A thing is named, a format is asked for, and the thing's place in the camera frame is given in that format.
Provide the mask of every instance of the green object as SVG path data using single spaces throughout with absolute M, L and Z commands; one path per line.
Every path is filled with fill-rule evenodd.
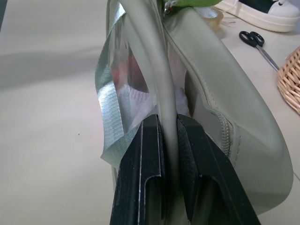
M 214 6 L 222 0 L 178 0 L 176 7 L 208 7 Z

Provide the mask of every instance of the white sneaker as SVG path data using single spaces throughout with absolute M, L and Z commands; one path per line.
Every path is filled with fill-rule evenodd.
M 223 0 L 216 5 L 265 30 L 289 32 L 300 19 L 300 10 L 287 0 Z

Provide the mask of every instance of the white table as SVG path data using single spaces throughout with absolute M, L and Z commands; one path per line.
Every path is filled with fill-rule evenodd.
M 109 224 L 113 187 L 100 159 L 94 71 L 105 41 L 105 0 L 9 0 L 0 32 L 0 224 Z M 238 19 L 219 35 L 271 109 L 300 175 L 300 116 L 281 98 L 276 74 L 239 38 L 257 31 L 281 66 L 299 34 Z M 262 224 L 298 224 L 300 181 Z

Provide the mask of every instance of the scissor blade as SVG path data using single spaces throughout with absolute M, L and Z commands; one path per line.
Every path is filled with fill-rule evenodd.
M 267 60 L 267 62 L 273 67 L 273 69 L 278 72 L 279 67 L 277 66 L 276 62 L 269 56 L 269 54 L 259 45 L 256 46 L 256 48 L 259 50 L 259 52 L 262 54 L 262 56 Z

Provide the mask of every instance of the white knit fabric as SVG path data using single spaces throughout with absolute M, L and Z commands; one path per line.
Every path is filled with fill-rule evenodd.
M 188 100 L 182 88 L 175 87 L 177 113 L 189 116 Z M 118 101 L 123 121 L 124 132 L 137 126 L 154 108 L 149 93 L 138 91 L 124 85 L 118 91 Z

